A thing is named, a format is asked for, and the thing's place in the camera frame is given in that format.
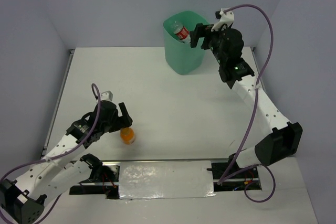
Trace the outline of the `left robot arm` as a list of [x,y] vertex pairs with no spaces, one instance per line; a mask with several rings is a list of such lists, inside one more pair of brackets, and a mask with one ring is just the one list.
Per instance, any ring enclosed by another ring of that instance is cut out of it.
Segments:
[[17,223],[34,223],[45,207],[73,185],[98,181],[106,170],[102,161],[85,154],[104,134],[130,127],[132,119],[124,103],[101,101],[94,111],[74,121],[59,143],[41,163],[15,180],[1,182],[1,208]]

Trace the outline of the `clear bottle red label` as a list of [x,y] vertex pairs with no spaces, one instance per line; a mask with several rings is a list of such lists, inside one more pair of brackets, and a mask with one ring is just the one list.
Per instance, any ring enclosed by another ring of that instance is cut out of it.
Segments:
[[191,42],[189,30],[179,21],[174,21],[171,24],[173,34],[184,44]]

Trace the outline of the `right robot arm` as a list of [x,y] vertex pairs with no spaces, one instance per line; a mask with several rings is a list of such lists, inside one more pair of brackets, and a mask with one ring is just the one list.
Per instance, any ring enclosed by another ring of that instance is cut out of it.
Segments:
[[302,126],[292,123],[274,105],[257,80],[250,65],[243,59],[242,34],[227,25],[212,31],[211,25],[197,24],[190,33],[191,47],[203,39],[201,48],[209,49],[219,64],[221,80],[252,109],[264,138],[255,146],[242,149],[229,157],[228,171],[242,176],[248,166],[269,166],[297,152]]

